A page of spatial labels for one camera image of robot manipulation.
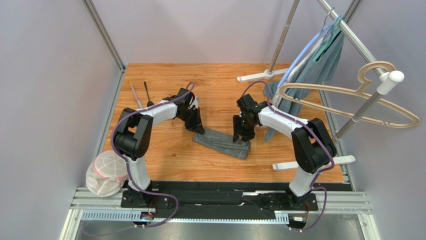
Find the grey stitched cloth napkin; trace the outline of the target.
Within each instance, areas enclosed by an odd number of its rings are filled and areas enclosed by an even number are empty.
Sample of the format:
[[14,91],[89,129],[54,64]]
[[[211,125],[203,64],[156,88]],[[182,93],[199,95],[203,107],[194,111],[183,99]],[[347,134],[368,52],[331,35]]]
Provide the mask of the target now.
[[240,160],[245,160],[247,158],[251,147],[249,141],[237,139],[233,142],[232,135],[207,127],[204,130],[204,134],[194,134],[192,138],[193,142],[233,158]]

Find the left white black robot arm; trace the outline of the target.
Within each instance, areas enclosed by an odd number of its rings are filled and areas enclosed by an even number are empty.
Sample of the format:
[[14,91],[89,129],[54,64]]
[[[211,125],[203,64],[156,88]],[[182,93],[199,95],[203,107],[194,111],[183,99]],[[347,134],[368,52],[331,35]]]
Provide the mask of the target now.
[[174,119],[184,122],[189,132],[205,134],[197,97],[190,89],[181,88],[178,94],[139,110],[125,108],[111,133],[114,152],[124,159],[128,174],[127,191],[147,201],[154,196],[150,192],[151,179],[146,165],[146,153],[150,146],[152,129],[156,125]]

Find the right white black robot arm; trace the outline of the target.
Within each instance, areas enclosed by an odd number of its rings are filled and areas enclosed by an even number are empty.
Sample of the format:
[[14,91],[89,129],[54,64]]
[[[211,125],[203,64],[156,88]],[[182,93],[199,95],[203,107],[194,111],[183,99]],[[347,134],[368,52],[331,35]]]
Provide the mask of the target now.
[[324,122],[292,116],[267,101],[256,102],[250,94],[240,97],[236,104],[240,113],[233,116],[233,141],[252,140],[256,126],[272,128],[290,138],[298,166],[285,191],[294,200],[306,198],[318,175],[329,169],[327,165],[335,166],[337,150]]

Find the black spoon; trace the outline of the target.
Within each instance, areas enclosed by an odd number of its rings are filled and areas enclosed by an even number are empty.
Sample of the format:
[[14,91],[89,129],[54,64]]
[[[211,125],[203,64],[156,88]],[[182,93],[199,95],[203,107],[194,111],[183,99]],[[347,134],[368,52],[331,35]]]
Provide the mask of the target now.
[[147,96],[147,104],[146,105],[147,105],[147,107],[151,107],[151,106],[154,105],[154,103],[151,101],[151,98],[150,98],[150,95],[149,95],[148,86],[147,86],[147,82],[144,81],[143,85],[144,85],[144,89],[145,89],[146,96]]

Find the teal hanging garment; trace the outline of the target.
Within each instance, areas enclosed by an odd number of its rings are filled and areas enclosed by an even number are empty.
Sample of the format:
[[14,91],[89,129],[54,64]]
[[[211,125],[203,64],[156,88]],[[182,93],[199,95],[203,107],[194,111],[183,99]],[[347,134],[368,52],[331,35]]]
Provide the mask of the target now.
[[[319,37],[309,48],[310,52],[299,61],[285,84],[322,84],[332,80],[340,61],[345,35],[337,26],[329,36]],[[271,104],[279,110],[297,117],[302,105],[285,100],[280,96],[279,81],[271,81],[263,88],[263,94],[269,97]]]

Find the white mesh laundry bag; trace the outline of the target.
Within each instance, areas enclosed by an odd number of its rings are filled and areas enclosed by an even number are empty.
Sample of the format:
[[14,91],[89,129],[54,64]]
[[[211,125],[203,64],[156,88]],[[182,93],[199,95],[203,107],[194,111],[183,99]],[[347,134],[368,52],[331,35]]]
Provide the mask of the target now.
[[118,193],[127,179],[126,162],[113,150],[101,152],[85,174],[86,187],[101,198]]

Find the wooden clothes hanger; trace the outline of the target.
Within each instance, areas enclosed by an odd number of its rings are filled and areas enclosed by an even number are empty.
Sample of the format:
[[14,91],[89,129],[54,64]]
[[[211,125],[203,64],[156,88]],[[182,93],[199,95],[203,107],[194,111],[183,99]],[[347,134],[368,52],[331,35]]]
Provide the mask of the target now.
[[[396,87],[397,84],[401,83],[405,79],[403,72],[396,70],[395,66],[387,61],[374,61],[365,64],[362,66],[357,73],[357,80],[361,85],[357,89],[343,88],[330,85],[321,85],[321,84],[310,84],[310,83],[285,83],[279,88],[279,94],[285,100],[298,103],[304,106],[309,106],[317,110],[341,115],[344,117],[353,117],[354,114],[335,108],[330,108],[320,104],[312,103],[306,100],[303,100],[301,96],[290,96],[290,90],[293,89],[302,89],[302,90],[319,90],[325,92],[334,92],[338,94],[354,96],[356,98],[371,100],[373,98],[372,94],[366,93],[370,85],[373,83],[372,80],[366,77],[366,73],[373,69],[384,69],[384,73],[379,76],[381,84],[376,88],[376,92],[382,96],[387,95]],[[378,100],[378,103],[382,106],[385,106],[409,119],[408,123],[393,123],[386,120],[380,120],[375,118],[370,118],[363,116],[362,121],[377,124],[381,126],[391,127],[391,128],[411,128],[420,123],[420,118],[409,110],[391,102],[386,99],[381,98]]]

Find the blue clothes hanger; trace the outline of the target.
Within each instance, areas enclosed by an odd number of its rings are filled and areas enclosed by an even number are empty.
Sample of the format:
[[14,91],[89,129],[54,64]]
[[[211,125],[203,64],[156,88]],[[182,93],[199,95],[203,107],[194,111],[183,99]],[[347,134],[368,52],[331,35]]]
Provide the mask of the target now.
[[344,16],[342,14],[339,14],[337,16],[337,18],[332,23],[327,24],[327,25],[324,24],[322,26],[321,30],[319,32],[317,32],[316,35],[314,35],[314,37],[306,44],[306,46],[302,49],[302,51],[298,54],[298,56],[291,63],[291,65],[289,66],[289,68],[287,69],[287,71],[284,73],[284,75],[282,76],[281,80],[277,84],[277,88],[278,89],[284,83],[286,83],[288,81],[290,73],[293,71],[293,69],[295,68],[295,66],[297,65],[297,63],[301,60],[301,58],[305,55],[305,53],[310,49],[310,47],[313,45],[313,43],[318,40],[318,38],[323,34],[323,32],[325,32],[326,30],[328,30],[328,32],[325,35],[326,37],[328,37],[332,33],[332,31],[337,27],[337,25],[343,20],[343,18],[344,18]]

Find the metal clothes rack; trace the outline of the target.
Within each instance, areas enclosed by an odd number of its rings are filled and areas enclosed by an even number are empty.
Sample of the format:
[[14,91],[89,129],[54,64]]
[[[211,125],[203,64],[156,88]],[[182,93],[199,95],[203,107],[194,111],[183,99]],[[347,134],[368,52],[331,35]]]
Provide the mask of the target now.
[[[266,137],[270,139],[275,132],[290,135],[293,128],[299,126],[301,122],[299,113],[302,106],[348,117],[348,122],[334,135],[332,139],[334,144],[340,142],[344,134],[359,121],[399,129],[416,126],[419,123],[419,118],[416,115],[384,99],[385,95],[404,80],[404,74],[396,70],[390,62],[377,61],[349,28],[344,17],[338,15],[324,0],[320,1],[320,5],[332,18],[332,22],[322,26],[288,68],[274,70],[298,5],[298,1],[292,3],[269,68],[263,73],[237,78],[239,82],[244,83],[251,81],[265,82],[280,77],[279,81],[265,87],[266,96],[272,101],[271,109],[263,111],[260,115],[260,124],[268,128]],[[357,73],[360,86],[356,89],[326,85],[326,81],[334,77],[345,39],[348,39],[367,61]],[[311,90],[355,96],[365,99],[365,103],[356,113],[337,110],[306,101],[306,96]],[[405,116],[409,119],[409,122],[392,123],[366,117],[366,112],[374,104],[383,105]]]

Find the pink handled knife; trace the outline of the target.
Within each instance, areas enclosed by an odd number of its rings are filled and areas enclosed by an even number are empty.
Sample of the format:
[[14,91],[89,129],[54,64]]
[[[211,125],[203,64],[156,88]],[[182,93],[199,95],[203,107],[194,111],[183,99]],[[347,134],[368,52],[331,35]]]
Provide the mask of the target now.
[[143,106],[141,100],[139,99],[139,96],[138,96],[138,94],[137,94],[137,92],[136,92],[133,84],[130,84],[130,89],[132,91],[133,97],[134,97],[134,99],[136,101],[136,104],[137,104],[138,108],[139,109],[143,109],[144,106]]

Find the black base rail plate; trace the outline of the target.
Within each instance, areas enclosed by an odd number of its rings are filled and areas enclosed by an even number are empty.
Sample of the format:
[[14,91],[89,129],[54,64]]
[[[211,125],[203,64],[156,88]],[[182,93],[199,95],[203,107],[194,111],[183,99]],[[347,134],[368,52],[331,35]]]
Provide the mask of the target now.
[[290,214],[316,212],[320,209],[314,193],[301,200],[287,195],[287,182],[215,182],[152,181],[152,196],[126,187],[122,208],[150,210],[166,218],[176,210],[173,219],[272,220],[276,211]]

